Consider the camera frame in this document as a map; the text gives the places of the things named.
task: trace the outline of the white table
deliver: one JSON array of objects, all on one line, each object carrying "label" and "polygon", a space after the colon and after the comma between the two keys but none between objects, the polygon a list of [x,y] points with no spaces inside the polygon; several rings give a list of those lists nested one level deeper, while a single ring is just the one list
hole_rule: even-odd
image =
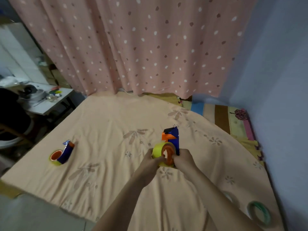
[{"label": "white table", "polygon": [[[35,86],[37,89],[43,89],[47,93],[53,87],[55,87],[55,85],[41,84],[41,83],[36,83],[36,82],[27,83],[27,85],[29,85],[29,84]],[[65,99],[69,103],[69,106],[66,106],[66,108],[71,107],[71,108],[75,109],[75,106],[73,105],[71,99],[69,98],[69,95],[74,90],[71,89],[71,88],[63,88],[62,87],[62,88],[60,88],[60,91],[62,91],[62,93],[61,93],[62,96],[57,98],[55,101],[53,101],[53,102],[50,102],[48,100],[39,101],[37,103],[32,104],[31,107],[25,108],[25,110],[32,112],[32,113],[35,113],[35,114],[39,114],[39,115],[48,115],[50,113],[50,111],[52,111],[52,109],[55,108],[56,105],[58,105],[60,103],[62,103],[64,105],[65,103],[63,101]]]}]

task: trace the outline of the person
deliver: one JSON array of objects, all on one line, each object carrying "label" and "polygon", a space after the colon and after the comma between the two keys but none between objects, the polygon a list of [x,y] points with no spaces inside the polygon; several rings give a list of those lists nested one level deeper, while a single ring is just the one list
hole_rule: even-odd
[{"label": "person", "polygon": [[[148,150],[132,178],[98,220],[92,231],[126,231],[128,229],[142,189],[155,177],[158,164],[166,161],[164,156],[153,159],[152,150],[152,148]],[[219,231],[262,231],[198,169],[189,150],[180,149],[180,155],[174,154],[172,158],[177,169],[196,187]]]}]

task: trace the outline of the table top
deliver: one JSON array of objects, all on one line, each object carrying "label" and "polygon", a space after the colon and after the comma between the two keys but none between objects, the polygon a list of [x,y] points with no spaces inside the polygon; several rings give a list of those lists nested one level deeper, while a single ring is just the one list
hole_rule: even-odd
[{"label": "table top", "polygon": [[[43,89],[47,93],[55,87],[55,85],[49,85],[49,84],[41,84],[36,82],[30,82],[27,85],[34,85],[37,89]],[[37,103],[31,104],[31,107],[25,108],[26,111],[40,114],[40,115],[47,115],[57,104],[59,104],[61,101],[64,101],[66,97],[69,96],[74,90],[71,88],[60,88],[61,97],[57,98],[55,101],[50,102],[48,100],[39,101]]]}]

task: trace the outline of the right arm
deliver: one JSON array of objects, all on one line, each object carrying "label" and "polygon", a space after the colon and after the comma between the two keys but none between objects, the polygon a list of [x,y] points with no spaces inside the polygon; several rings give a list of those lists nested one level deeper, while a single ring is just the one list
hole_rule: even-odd
[{"label": "right arm", "polygon": [[180,155],[172,157],[176,167],[196,187],[219,231],[262,231],[198,169],[189,150],[180,149]]}]

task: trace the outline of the beige bed sheet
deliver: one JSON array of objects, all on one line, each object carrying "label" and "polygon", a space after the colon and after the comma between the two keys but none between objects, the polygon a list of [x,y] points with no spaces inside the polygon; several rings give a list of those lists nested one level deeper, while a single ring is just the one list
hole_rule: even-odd
[{"label": "beige bed sheet", "polygon": [[[130,179],[165,128],[179,128],[180,148],[240,209],[264,203],[274,218],[266,230],[283,230],[275,197],[261,165],[232,136],[182,107],[123,92],[95,93],[29,151],[2,180],[80,217],[97,221]],[[76,146],[67,163],[50,154],[70,139]],[[183,174],[161,167],[143,189],[129,230],[214,230],[195,187]]]}]

